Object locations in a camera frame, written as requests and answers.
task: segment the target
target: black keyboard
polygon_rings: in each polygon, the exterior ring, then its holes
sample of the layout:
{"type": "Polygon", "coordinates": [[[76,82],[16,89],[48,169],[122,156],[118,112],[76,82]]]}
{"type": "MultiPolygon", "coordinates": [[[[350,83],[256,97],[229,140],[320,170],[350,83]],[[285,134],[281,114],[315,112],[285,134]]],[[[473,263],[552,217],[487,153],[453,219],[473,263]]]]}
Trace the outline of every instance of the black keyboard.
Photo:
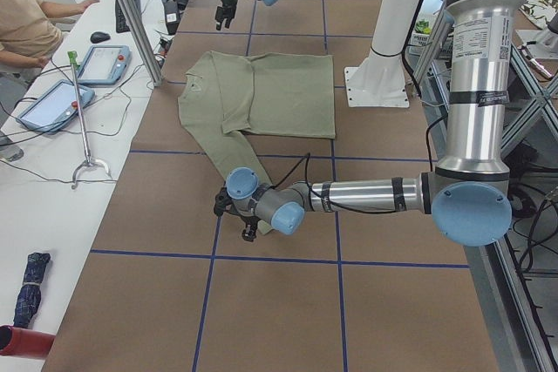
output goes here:
{"type": "MultiPolygon", "coordinates": [[[[138,12],[141,15],[141,1],[140,0],[133,0],[136,8],[138,8],[138,12]]],[[[119,1],[116,0],[114,2],[114,16],[116,17],[116,31],[120,32],[128,32],[130,27],[126,23],[126,18],[124,17],[124,12],[122,8],[120,8],[119,1]]]]}

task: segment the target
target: red cylinder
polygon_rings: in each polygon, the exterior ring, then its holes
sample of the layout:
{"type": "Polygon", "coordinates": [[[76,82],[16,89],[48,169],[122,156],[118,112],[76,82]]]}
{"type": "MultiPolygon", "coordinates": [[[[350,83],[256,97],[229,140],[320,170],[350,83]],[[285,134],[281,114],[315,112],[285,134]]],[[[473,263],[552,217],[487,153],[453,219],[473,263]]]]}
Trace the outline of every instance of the red cylinder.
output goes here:
{"type": "Polygon", "coordinates": [[[0,355],[46,359],[54,335],[13,326],[0,327],[0,355]]]}

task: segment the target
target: black umbrella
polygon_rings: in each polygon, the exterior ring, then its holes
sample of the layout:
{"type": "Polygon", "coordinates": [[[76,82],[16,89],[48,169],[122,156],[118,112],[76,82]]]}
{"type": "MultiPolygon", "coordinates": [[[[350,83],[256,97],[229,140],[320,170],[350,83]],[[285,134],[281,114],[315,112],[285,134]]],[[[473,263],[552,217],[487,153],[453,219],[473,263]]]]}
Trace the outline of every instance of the black umbrella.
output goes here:
{"type": "Polygon", "coordinates": [[[28,328],[33,315],[37,313],[41,303],[41,288],[44,270],[51,259],[48,253],[33,253],[27,256],[27,268],[24,274],[24,284],[17,296],[14,327],[28,328]]]}

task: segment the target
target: white table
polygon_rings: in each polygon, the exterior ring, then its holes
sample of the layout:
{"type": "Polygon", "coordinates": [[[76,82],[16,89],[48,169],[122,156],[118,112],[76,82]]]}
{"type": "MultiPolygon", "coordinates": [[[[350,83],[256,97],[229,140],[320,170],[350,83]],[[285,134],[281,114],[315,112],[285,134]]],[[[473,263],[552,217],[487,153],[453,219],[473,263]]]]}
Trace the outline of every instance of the white table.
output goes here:
{"type": "MultiPolygon", "coordinates": [[[[150,44],[154,47],[160,39],[156,30],[166,32],[162,4],[160,0],[141,0],[141,3],[142,10],[145,10],[142,21],[150,44]]],[[[130,47],[132,59],[122,79],[128,78],[133,69],[142,63],[141,57],[131,33],[117,34],[114,25],[114,0],[101,0],[92,5],[64,40],[53,62],[58,66],[69,64],[67,51],[77,51],[80,61],[91,46],[91,33],[102,30],[111,34],[112,39],[100,45],[124,44],[130,47]]],[[[65,77],[58,71],[38,78],[26,96],[40,96],[61,78],[65,77]]],[[[114,179],[120,175],[152,88],[145,67],[141,67],[123,87],[132,102],[119,134],[114,137],[98,134],[88,136],[92,155],[108,163],[114,179]]],[[[103,97],[111,90],[95,88],[96,98],[103,97]]],[[[120,91],[115,91],[110,98],[86,108],[87,130],[116,132],[128,100],[120,91]]],[[[20,104],[13,114],[18,115],[26,106],[29,103],[20,104]]],[[[65,129],[79,132],[78,119],[75,118],[65,129]]],[[[24,131],[24,128],[13,118],[6,121],[2,130],[13,141],[36,135],[32,132],[15,135],[16,132],[24,131]]],[[[43,135],[19,146],[24,150],[24,157],[14,162],[14,165],[50,179],[70,180],[74,169],[85,158],[79,134],[59,132],[43,135]]],[[[90,172],[82,171],[79,178],[106,179],[106,176],[104,170],[99,168],[90,172]]],[[[48,252],[52,259],[41,287],[43,301],[31,322],[31,328],[57,333],[114,187],[114,183],[80,183],[76,190],[72,190],[70,185],[46,182],[0,163],[0,324],[12,324],[27,255],[48,252]]],[[[0,370],[31,372],[40,370],[42,365],[43,361],[0,357],[0,370]]]]}

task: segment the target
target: black computer mouse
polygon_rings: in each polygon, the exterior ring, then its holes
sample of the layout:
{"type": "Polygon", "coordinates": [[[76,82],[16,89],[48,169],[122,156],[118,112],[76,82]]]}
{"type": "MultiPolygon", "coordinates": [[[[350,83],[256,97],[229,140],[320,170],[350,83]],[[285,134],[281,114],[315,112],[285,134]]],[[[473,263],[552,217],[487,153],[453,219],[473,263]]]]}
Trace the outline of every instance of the black computer mouse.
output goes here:
{"type": "Polygon", "coordinates": [[[111,36],[106,32],[101,32],[100,30],[93,32],[89,38],[89,40],[94,44],[102,43],[108,39],[111,39],[111,36]]]}

